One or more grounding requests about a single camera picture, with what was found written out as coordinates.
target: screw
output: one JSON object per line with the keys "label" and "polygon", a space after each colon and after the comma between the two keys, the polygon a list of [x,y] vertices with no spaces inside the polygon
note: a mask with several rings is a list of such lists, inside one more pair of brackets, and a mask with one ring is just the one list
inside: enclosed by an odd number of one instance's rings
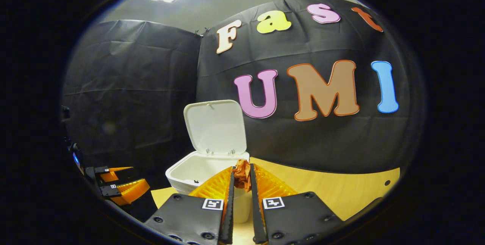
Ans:
{"label": "screw", "polygon": [[176,239],[176,240],[178,240],[178,241],[182,241],[182,239],[181,239],[181,238],[179,238],[179,237],[178,237],[178,236],[176,236],[176,235],[169,235],[169,237],[171,237],[171,238],[173,238],[173,239]]}
{"label": "screw", "polygon": [[202,237],[204,239],[208,239],[208,240],[211,240],[211,239],[214,239],[215,238],[215,236],[212,233],[202,233]]}
{"label": "screw", "polygon": [[274,239],[280,239],[283,236],[284,236],[283,233],[274,233],[271,237]]}

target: foam letter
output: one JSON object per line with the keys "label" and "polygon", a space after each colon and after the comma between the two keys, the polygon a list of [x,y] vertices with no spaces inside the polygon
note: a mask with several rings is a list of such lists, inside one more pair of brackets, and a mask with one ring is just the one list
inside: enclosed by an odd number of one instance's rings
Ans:
{"label": "foam letter", "polygon": [[312,18],[319,23],[332,23],[340,21],[340,16],[331,11],[328,5],[309,5],[307,11],[313,14]]}
{"label": "foam letter", "polygon": [[396,101],[393,75],[391,74],[393,66],[387,61],[374,61],[371,63],[371,67],[377,72],[381,84],[381,103],[377,106],[377,109],[383,114],[397,111],[399,104]]}
{"label": "foam letter", "polygon": [[279,10],[272,10],[261,14],[258,17],[258,21],[260,23],[256,29],[262,34],[270,33],[274,30],[286,30],[291,26],[291,22],[286,20],[284,12]]}
{"label": "foam letter", "polygon": [[371,15],[365,13],[364,11],[362,11],[362,9],[360,9],[358,7],[353,7],[351,9],[352,9],[352,11],[357,12],[360,15],[360,17],[362,17],[362,19],[364,19],[367,22],[367,24],[370,25],[372,28],[376,29],[379,32],[384,32],[384,30],[382,29],[382,27],[381,26],[378,26],[372,20]]}
{"label": "foam letter", "polygon": [[276,70],[265,70],[258,73],[258,78],[263,81],[264,96],[266,103],[262,107],[256,107],[251,98],[251,88],[249,84],[253,81],[250,75],[238,76],[234,84],[238,88],[239,103],[241,109],[248,117],[264,119],[270,117],[276,111],[276,88],[274,78],[278,76]]}
{"label": "foam letter", "polygon": [[287,73],[295,79],[298,89],[300,110],[295,114],[295,119],[308,121],[317,117],[317,111],[313,110],[312,98],[325,117],[330,114],[337,96],[338,106],[334,110],[335,115],[345,116],[359,112],[360,107],[355,96],[355,68],[355,63],[350,60],[335,62],[329,83],[326,83],[310,64],[298,64],[288,68]]}
{"label": "foam letter", "polygon": [[241,24],[243,24],[241,20],[236,20],[217,31],[217,34],[219,35],[219,47],[216,52],[218,54],[227,51],[232,47],[229,38],[231,38],[231,40],[236,38],[236,27],[240,27]]}

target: wooden table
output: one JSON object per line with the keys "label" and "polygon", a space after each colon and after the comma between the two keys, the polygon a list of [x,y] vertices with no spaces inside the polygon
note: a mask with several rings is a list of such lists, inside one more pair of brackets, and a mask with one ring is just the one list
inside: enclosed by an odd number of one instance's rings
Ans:
{"label": "wooden table", "polygon": [[[384,196],[398,181],[400,170],[370,174],[337,174],[317,172],[267,162],[254,157],[250,162],[268,170],[299,193],[313,191],[341,219],[347,220],[378,197]],[[152,190],[155,204],[160,208],[173,187]],[[247,222],[234,224],[233,244],[254,245],[252,212]]]}

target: white bin lid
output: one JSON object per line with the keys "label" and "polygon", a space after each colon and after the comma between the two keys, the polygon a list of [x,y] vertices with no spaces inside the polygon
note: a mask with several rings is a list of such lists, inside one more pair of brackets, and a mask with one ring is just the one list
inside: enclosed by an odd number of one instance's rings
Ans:
{"label": "white bin lid", "polygon": [[243,111],[234,100],[189,104],[183,114],[194,148],[200,153],[217,155],[243,154],[246,130]]}

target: crumpled brown paper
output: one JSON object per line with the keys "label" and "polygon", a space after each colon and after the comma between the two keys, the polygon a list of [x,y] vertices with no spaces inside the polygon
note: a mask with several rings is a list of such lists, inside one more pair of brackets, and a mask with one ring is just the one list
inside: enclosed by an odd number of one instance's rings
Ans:
{"label": "crumpled brown paper", "polygon": [[244,188],[246,192],[251,191],[251,178],[249,176],[251,165],[249,162],[244,159],[239,159],[236,168],[232,172],[234,172],[234,187]]}

